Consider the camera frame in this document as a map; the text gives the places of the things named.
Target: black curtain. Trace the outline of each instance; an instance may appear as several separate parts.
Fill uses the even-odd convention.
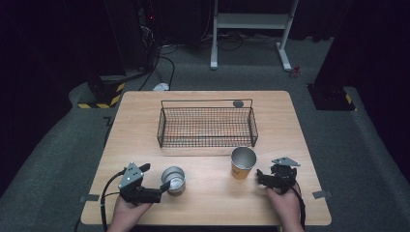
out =
[[[316,42],[336,36],[352,0],[300,0],[289,38]]]
[[[0,195],[43,136],[72,108],[86,80],[72,48],[62,0],[0,2]]]
[[[409,13],[407,0],[352,1],[314,83],[330,89],[357,88],[368,116],[407,179]]]

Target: paper cup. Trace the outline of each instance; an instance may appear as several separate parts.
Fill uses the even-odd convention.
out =
[[[238,147],[231,154],[232,176],[244,180],[256,165],[256,154],[251,148]]]

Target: wire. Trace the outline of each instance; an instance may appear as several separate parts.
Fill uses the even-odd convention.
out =
[[[208,21],[206,23],[206,27],[205,27],[205,31],[201,36],[201,40],[204,38],[204,36],[206,35],[208,28],[209,28],[209,24],[211,22],[211,13],[212,13],[212,0],[209,0],[209,13],[208,13]]]
[[[302,228],[305,230],[305,220],[306,220],[306,218],[307,218],[307,213],[306,213],[306,205],[305,205],[305,202],[304,202],[304,199],[302,199],[302,191],[301,191],[301,187],[299,186],[299,183],[295,180],[295,183],[298,185],[298,189],[299,189],[299,192],[297,192],[296,190],[295,190],[295,188],[294,187],[291,187],[285,180],[284,180],[284,178],[282,177],[282,176],[280,176],[280,178],[282,179],[282,181],[290,188],[290,189],[292,189],[294,192],[295,192],[295,194],[296,194],[296,197],[298,197],[298,200],[299,200],[299,207],[300,207],[300,209],[301,209],[301,225],[302,225]]]
[[[157,59],[157,61],[156,61],[155,65],[154,65],[154,67],[152,68],[150,74],[147,76],[147,78],[145,79],[144,83],[142,83],[141,87],[139,87],[138,91],[141,91],[141,89],[142,89],[142,88],[144,87],[144,85],[147,83],[147,81],[148,81],[148,79],[150,78],[150,76],[154,73],[155,69],[157,68],[157,64],[158,64],[158,61],[159,61],[159,60],[160,60],[160,59]]]
[[[266,38],[256,38],[256,39],[261,39],[262,41],[261,42],[252,42],[252,41],[244,40],[244,44],[255,44],[255,45],[271,44],[271,43],[275,43],[279,39],[279,37],[275,37],[275,38],[266,37]]]
[[[119,191],[111,192],[111,193],[107,194],[105,197],[110,196],[110,195],[115,195],[115,194],[120,194],[120,192]]]
[[[171,53],[175,52],[176,50],[178,50],[178,47],[179,47],[179,45],[178,45],[178,44],[168,44],[168,45],[163,45],[163,46],[161,46],[161,48],[164,48],[164,47],[171,47],[171,46],[175,46],[175,49],[173,49],[173,50],[171,50],[171,51],[169,51],[169,52],[166,52],[166,53],[160,53],[160,55],[168,55],[168,54],[171,54]]]
[[[244,44],[244,40],[239,36],[239,34],[237,34],[237,37],[229,37],[228,39],[231,40],[231,39],[234,39],[234,38],[239,39],[239,40],[237,40],[237,41],[240,42],[239,45],[236,46],[235,48],[226,49],[226,48],[223,48],[222,46],[220,46],[219,43],[218,43],[218,48],[220,48],[221,50],[224,50],[224,51],[234,51],[234,50],[239,49],[239,48]],[[228,43],[236,43],[237,41],[226,41],[226,42],[228,42]]]
[[[101,207],[101,212],[102,212],[102,227],[103,227],[103,231],[107,231],[108,230],[108,225],[106,224],[106,213],[105,213],[105,193],[106,190],[108,189],[109,185],[111,184],[112,181],[115,180],[115,178],[124,175],[124,173],[126,173],[127,168],[124,168],[124,170],[118,172],[117,174],[115,174],[113,177],[111,177],[111,179],[109,179],[109,181],[106,183],[103,191],[102,191],[102,199],[100,201],[100,207]]]
[[[123,84],[125,82],[130,81],[130,80],[138,79],[139,77],[142,77],[142,76],[146,75],[147,73],[149,73],[151,71],[152,70],[148,70],[146,72],[138,73],[138,74],[135,74],[135,75],[132,75],[132,76],[129,76],[127,78],[120,79],[120,80],[106,80],[104,83],[105,84]]]
[[[145,47],[146,48],[151,47],[151,45],[153,44],[153,40],[154,40],[153,32],[151,31],[151,29],[149,29],[148,27],[145,27],[145,26],[141,26],[141,31],[142,31],[142,34],[143,34],[142,35],[142,41],[144,42]]]
[[[78,220],[77,220],[77,222],[75,223],[74,232],[77,232],[77,231],[78,231],[78,225],[79,225],[80,222],[81,222],[81,216],[78,217]]]
[[[106,121],[106,126],[108,127],[108,130],[106,131],[105,139],[104,139],[104,142],[103,142],[103,146],[105,147],[106,142],[108,141],[108,136],[109,136],[109,134],[111,133],[111,129],[112,129],[112,124],[113,124],[113,123],[111,123],[111,117],[106,116],[106,117],[103,117],[103,118],[104,118],[104,119],[107,119],[107,121]]]
[[[157,74],[157,76],[158,76],[158,80],[160,81],[160,83],[163,83],[161,73],[160,73],[157,69],[155,69],[155,73]]]
[[[171,90],[172,79],[173,79],[174,73],[175,73],[175,64],[174,64],[174,62],[172,62],[170,59],[168,59],[166,57],[159,56],[159,58],[162,58],[162,59],[165,59],[165,60],[169,61],[172,65],[172,74],[171,74],[171,77],[169,78],[169,83],[168,83],[168,87],[169,87],[168,90],[170,91]]]

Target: warning stripe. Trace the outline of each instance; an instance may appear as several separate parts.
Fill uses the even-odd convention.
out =
[[[116,90],[116,96],[110,102],[79,102],[79,108],[110,108],[114,107],[120,100],[121,92],[124,89],[125,83],[120,84]]]
[[[347,99],[347,102],[349,102],[349,104],[352,103],[352,98],[350,98],[348,94],[346,94],[346,99]]]

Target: gray carpet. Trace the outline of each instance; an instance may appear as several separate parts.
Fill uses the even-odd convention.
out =
[[[391,159],[366,115],[360,96],[346,87],[356,111],[317,111],[308,93],[332,41],[288,41],[286,52],[301,76],[284,72],[273,43],[220,43],[219,68],[210,71],[210,48],[164,47],[172,60],[172,90],[285,90],[290,93],[319,181],[332,197],[329,226],[307,231],[410,231],[410,187]],[[158,70],[169,81],[172,66],[160,59]],[[145,77],[126,83],[138,90]],[[151,91],[159,78],[153,74],[142,90]],[[73,109],[45,135],[17,173],[0,200],[0,231],[103,231],[100,225],[76,224],[97,170],[110,109],[79,109],[76,101],[85,84],[69,95]],[[220,227],[141,226],[140,231],[226,231]],[[237,231],[269,231],[247,227]]]

